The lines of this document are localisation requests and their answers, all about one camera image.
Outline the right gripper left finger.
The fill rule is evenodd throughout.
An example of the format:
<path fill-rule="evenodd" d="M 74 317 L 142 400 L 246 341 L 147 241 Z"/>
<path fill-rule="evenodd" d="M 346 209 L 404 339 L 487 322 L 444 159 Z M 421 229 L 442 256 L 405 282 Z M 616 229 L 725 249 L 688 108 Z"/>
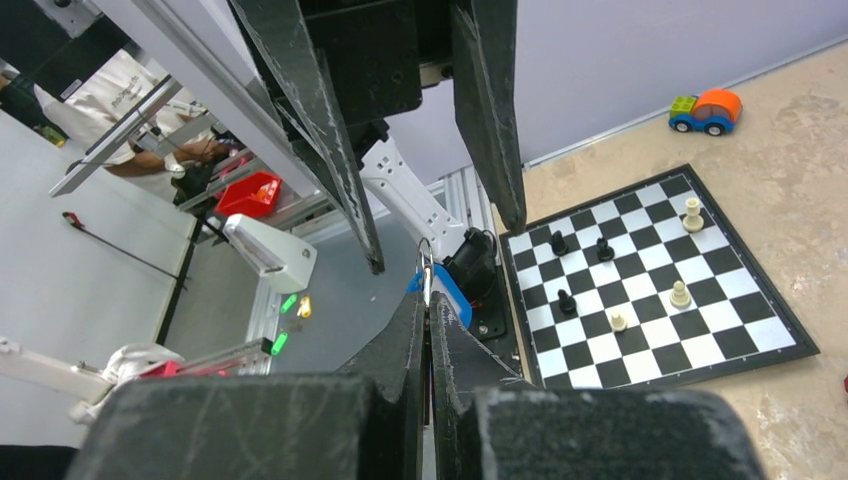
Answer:
<path fill-rule="evenodd" d="M 331 373 L 186 376 L 122 386 L 72 479 L 417 479 L 425 304 Z"/>

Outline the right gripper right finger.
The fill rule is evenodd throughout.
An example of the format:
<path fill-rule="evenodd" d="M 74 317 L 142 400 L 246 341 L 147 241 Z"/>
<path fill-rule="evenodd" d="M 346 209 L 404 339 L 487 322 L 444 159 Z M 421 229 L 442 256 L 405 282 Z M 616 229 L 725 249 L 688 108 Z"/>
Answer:
<path fill-rule="evenodd" d="M 721 397 L 687 389 L 542 389 L 429 307 L 441 479 L 763 479 Z"/>

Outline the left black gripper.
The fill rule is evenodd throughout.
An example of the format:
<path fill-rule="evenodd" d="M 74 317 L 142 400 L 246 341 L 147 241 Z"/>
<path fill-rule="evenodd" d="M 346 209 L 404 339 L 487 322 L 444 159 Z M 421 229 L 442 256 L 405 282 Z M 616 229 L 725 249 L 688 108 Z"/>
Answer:
<path fill-rule="evenodd" d="M 515 1 L 231 5 L 294 111 L 283 115 L 321 159 L 304 164 L 344 214 L 373 274 L 385 270 L 384 256 L 347 126 L 415 110 L 423 90 L 452 76 L 455 121 L 481 184 L 504 226 L 525 230 Z"/>

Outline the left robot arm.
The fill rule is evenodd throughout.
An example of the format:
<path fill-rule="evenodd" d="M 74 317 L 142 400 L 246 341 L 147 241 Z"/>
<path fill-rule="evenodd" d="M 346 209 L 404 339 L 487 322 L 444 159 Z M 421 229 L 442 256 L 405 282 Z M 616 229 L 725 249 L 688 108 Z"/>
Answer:
<path fill-rule="evenodd" d="M 453 115 L 479 182 L 511 231 L 527 224 L 514 108 L 513 1 L 234 1 L 277 142 L 345 216 L 373 273 L 385 268 L 371 199 L 414 240 L 465 326 L 497 283 L 495 249 L 408 167 L 387 117 L 417 109 L 423 68 L 452 85 Z"/>

